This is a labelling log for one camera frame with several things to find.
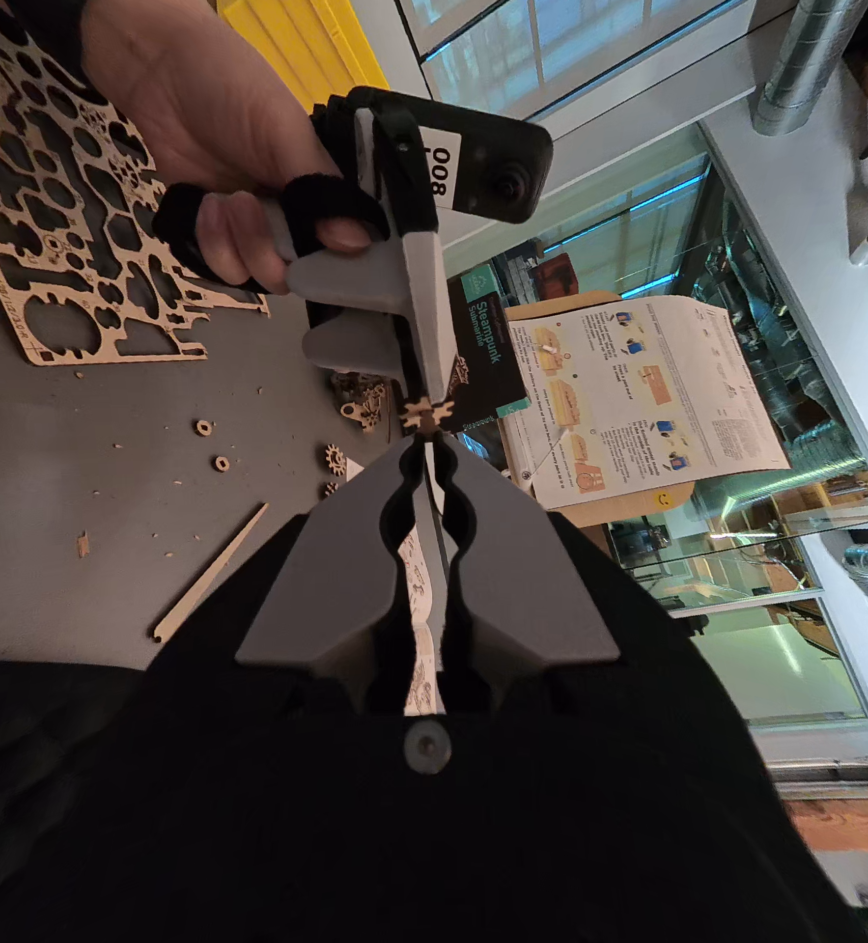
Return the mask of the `small wooden gear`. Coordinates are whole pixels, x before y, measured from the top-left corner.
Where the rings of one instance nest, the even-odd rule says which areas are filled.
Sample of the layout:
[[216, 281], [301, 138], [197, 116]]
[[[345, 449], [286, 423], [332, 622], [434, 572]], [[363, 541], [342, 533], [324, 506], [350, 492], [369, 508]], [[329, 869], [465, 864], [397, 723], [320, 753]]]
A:
[[443, 427], [444, 422], [451, 418], [454, 401], [446, 400], [434, 404], [428, 397], [422, 397], [414, 403], [406, 403], [400, 414], [400, 421], [404, 429], [424, 430]]

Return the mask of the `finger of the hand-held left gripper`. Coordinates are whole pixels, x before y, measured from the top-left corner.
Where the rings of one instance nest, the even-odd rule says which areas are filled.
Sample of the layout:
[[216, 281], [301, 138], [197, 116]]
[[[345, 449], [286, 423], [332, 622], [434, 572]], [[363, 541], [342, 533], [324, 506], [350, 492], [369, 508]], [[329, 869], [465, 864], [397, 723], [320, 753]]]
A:
[[454, 364], [454, 329], [439, 233], [405, 234], [403, 253], [423, 388], [432, 403], [444, 403]]

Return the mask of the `window with white blinds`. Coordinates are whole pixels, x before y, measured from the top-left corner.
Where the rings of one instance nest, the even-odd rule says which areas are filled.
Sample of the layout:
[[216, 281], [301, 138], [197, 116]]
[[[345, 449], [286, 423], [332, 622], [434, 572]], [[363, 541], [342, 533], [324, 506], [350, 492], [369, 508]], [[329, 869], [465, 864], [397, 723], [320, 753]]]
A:
[[443, 103], [531, 119], [745, 2], [400, 1]]

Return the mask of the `black mesh wrist pad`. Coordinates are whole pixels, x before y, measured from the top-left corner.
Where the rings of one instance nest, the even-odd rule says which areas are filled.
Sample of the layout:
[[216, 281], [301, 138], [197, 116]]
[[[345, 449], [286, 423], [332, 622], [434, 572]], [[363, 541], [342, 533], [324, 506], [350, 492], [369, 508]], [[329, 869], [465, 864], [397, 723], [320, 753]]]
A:
[[0, 918], [142, 676], [120, 666], [0, 661]]

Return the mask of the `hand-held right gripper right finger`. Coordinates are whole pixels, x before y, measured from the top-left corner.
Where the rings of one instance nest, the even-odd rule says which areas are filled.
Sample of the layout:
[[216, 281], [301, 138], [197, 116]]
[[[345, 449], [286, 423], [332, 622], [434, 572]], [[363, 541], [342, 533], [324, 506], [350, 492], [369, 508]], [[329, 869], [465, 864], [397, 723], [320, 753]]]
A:
[[442, 526], [455, 545], [440, 642], [448, 713], [487, 713], [523, 678], [611, 665], [619, 647], [541, 506], [438, 435]]

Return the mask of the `thin wooden stick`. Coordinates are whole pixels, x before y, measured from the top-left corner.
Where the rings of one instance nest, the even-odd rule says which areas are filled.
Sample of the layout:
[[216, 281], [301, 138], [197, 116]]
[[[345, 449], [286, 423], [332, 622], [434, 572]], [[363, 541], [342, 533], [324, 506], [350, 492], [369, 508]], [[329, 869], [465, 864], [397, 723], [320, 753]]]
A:
[[251, 515], [242, 528], [233, 536], [228, 545], [211, 560], [204, 572], [195, 579], [192, 585], [185, 590], [178, 601], [169, 608], [168, 612], [157, 621], [151, 633], [151, 639], [159, 645], [165, 644], [191, 616], [192, 612], [202, 603], [210, 592], [212, 585], [222, 575], [233, 556], [240, 549], [246, 538], [251, 534], [255, 525], [266, 514], [270, 507], [263, 502]]

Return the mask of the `laser-cut wooden parts sheet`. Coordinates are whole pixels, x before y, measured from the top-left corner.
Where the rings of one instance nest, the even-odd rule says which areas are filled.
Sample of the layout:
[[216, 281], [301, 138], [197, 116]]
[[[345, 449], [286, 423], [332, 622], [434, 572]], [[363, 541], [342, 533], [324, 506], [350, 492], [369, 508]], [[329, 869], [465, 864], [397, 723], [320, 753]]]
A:
[[218, 308], [270, 316], [157, 241], [164, 193], [137, 129], [0, 4], [0, 304], [39, 367], [205, 360]]

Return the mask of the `black model kit box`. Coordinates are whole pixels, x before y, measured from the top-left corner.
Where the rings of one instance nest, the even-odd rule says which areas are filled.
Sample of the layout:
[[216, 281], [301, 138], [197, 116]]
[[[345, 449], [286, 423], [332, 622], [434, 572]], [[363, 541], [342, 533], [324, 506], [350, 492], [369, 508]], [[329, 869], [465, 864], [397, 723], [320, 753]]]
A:
[[496, 286], [492, 276], [474, 288], [461, 277], [448, 280], [456, 360], [451, 415], [441, 422], [446, 432], [467, 432], [531, 404]]

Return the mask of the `yellow stacked storage bins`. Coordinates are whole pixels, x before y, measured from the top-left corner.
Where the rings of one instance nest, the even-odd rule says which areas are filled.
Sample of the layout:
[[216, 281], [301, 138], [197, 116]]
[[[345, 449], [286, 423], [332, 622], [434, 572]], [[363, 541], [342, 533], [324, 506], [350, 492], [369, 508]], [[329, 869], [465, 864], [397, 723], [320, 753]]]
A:
[[306, 112], [353, 88], [390, 89], [349, 1], [216, 1]]

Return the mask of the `person's left hand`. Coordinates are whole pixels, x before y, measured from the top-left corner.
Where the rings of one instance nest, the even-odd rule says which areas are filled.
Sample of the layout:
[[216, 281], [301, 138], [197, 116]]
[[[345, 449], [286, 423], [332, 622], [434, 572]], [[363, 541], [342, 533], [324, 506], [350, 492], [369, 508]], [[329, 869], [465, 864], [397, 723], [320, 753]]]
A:
[[204, 264], [228, 285], [287, 294], [257, 193], [339, 171], [275, 71], [205, 2], [86, 2], [80, 35], [89, 82], [136, 126], [163, 182], [208, 192]]

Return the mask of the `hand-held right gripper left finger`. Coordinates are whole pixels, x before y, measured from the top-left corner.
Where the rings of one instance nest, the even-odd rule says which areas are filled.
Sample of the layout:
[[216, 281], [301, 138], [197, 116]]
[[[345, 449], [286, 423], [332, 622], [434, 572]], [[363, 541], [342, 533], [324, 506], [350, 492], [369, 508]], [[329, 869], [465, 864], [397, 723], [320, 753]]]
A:
[[[341, 491], [356, 485], [368, 470]], [[385, 544], [394, 550], [394, 579], [385, 579], [384, 588], [375, 589], [369, 579], [379, 568], [358, 568], [354, 561], [344, 560], [338, 538], [340, 525], [329, 522], [328, 513], [320, 507], [314, 509], [239, 645], [239, 665], [295, 669], [336, 679], [361, 706], [371, 682], [381, 674], [373, 643], [393, 619], [395, 640], [412, 638], [414, 642], [412, 680], [415, 636], [404, 563], [397, 551], [415, 524], [413, 499], [420, 476], [411, 475], [406, 485], [406, 474], [400, 470], [399, 478], [398, 491], [406, 496], [398, 503], [404, 511], [386, 513], [394, 523], [381, 525]], [[336, 518], [341, 515], [338, 494], [325, 503], [333, 508]]]

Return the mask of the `instruction poster board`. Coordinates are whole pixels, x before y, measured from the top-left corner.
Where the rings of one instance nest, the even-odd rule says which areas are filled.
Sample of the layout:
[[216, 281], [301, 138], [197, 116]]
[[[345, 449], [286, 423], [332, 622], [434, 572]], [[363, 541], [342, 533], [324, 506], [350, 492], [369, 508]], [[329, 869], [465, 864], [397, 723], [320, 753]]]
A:
[[789, 469], [727, 310], [605, 292], [507, 312], [531, 404], [500, 419], [513, 482], [574, 524], [674, 506], [694, 484]]

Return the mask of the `partly built wooden model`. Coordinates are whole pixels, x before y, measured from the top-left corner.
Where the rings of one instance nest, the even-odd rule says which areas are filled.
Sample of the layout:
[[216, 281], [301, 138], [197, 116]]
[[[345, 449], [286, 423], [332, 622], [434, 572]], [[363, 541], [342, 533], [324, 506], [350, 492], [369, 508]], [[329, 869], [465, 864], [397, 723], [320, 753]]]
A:
[[331, 371], [329, 385], [343, 418], [357, 423], [369, 434], [381, 428], [391, 440], [392, 412], [390, 384], [381, 375]]

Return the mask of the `open instruction booklet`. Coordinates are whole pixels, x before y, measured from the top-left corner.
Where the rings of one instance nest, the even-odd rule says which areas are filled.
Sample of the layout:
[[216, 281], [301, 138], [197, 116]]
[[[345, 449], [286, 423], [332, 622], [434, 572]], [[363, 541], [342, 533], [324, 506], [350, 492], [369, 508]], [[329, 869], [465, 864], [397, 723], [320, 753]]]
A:
[[404, 705], [408, 717], [436, 714], [440, 705], [437, 667], [446, 620], [449, 561], [441, 533], [443, 491], [434, 482], [433, 458], [432, 444], [424, 445], [421, 435], [409, 436], [372, 463], [361, 481], [338, 494], [339, 518], [334, 516], [333, 508], [321, 507], [328, 513], [328, 521], [341, 527], [338, 538], [343, 559], [354, 561], [358, 568], [378, 567], [369, 580], [375, 589], [383, 589], [385, 579], [394, 579], [394, 550], [385, 544], [381, 525], [394, 523], [385, 517], [386, 513], [404, 511], [398, 503], [406, 496], [398, 490], [399, 471], [406, 474], [406, 485], [411, 475], [420, 476], [413, 499], [415, 524], [397, 551], [404, 563], [416, 648], [415, 669]]

